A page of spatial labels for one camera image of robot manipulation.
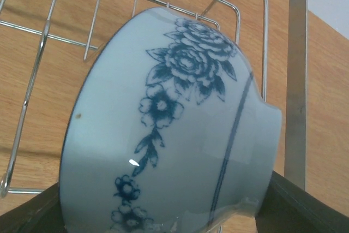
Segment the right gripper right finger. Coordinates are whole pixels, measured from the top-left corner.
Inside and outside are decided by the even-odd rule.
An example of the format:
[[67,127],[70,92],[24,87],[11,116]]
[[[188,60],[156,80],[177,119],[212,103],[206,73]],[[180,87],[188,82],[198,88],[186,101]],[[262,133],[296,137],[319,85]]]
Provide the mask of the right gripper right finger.
[[255,221],[260,233],[348,233],[347,216],[275,171]]

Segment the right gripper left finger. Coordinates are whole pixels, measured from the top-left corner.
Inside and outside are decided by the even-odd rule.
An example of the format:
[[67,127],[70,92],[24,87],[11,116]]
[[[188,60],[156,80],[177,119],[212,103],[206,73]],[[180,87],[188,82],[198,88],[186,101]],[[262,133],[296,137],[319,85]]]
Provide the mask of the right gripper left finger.
[[1,232],[65,232],[58,184],[1,215]]

